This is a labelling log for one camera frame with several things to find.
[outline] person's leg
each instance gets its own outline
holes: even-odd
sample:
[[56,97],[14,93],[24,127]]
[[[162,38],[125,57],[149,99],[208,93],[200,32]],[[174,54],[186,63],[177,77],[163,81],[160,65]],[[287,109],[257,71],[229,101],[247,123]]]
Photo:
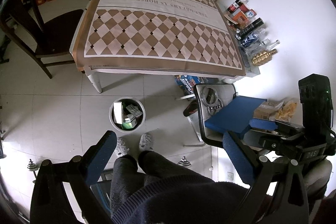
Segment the person's leg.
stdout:
[[177,165],[164,156],[153,151],[153,138],[150,134],[145,133],[140,138],[138,158],[139,166],[142,170],[151,176],[167,178],[179,175],[197,175],[200,174],[180,165]]
[[145,174],[138,173],[137,161],[128,155],[129,149],[122,138],[118,138],[115,153],[119,157],[113,166],[110,190],[111,216],[137,190],[143,187]]

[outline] red bottle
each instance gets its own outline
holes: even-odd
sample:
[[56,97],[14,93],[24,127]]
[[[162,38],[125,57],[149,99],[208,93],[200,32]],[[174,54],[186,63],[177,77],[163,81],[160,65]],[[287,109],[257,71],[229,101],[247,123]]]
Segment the red bottle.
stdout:
[[235,10],[237,10],[240,6],[244,4],[245,0],[236,0],[234,3],[230,5],[230,7],[227,9],[229,13],[233,13]]

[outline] trash can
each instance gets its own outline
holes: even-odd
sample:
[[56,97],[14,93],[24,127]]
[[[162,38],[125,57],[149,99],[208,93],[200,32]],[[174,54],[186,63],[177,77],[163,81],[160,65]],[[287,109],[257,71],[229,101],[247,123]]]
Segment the trash can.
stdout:
[[[114,105],[114,102],[122,102],[122,103],[125,103],[126,105],[134,105],[134,106],[137,106],[138,109],[142,112],[142,115],[136,119],[137,121],[137,125],[134,127],[134,128],[130,128],[130,129],[123,129],[121,127],[120,124],[118,123],[115,123],[114,122],[114,113],[113,113],[113,105]],[[110,112],[109,112],[109,117],[110,117],[110,121],[111,121],[111,124],[113,125],[113,127],[123,133],[131,133],[131,132],[135,132],[136,130],[138,130],[145,122],[145,118],[146,118],[146,112],[145,112],[145,108],[143,106],[143,104],[137,100],[136,98],[133,98],[133,97],[129,97],[129,96],[124,96],[124,97],[121,97],[117,100],[115,100],[111,107],[110,107]]]

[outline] dining table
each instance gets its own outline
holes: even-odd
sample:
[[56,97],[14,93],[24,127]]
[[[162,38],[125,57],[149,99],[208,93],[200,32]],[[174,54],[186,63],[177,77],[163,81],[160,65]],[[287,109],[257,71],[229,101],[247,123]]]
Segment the dining table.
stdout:
[[99,93],[98,72],[245,75],[237,41],[213,0],[90,0],[70,53]]

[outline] person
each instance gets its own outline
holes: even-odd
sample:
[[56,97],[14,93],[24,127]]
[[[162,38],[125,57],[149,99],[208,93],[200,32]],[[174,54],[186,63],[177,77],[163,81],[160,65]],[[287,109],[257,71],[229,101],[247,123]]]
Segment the person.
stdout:
[[[110,190],[111,219],[114,223],[225,223],[245,196],[247,189],[230,182],[214,182],[186,167],[179,166],[153,150],[153,137],[141,136],[139,151],[131,151],[124,138],[117,139]],[[138,155],[138,164],[132,155]],[[323,167],[331,173],[331,163]],[[327,179],[316,172],[305,180],[307,189],[324,196]],[[255,216],[262,218],[271,200],[267,196]],[[324,213],[330,210],[322,206]]]

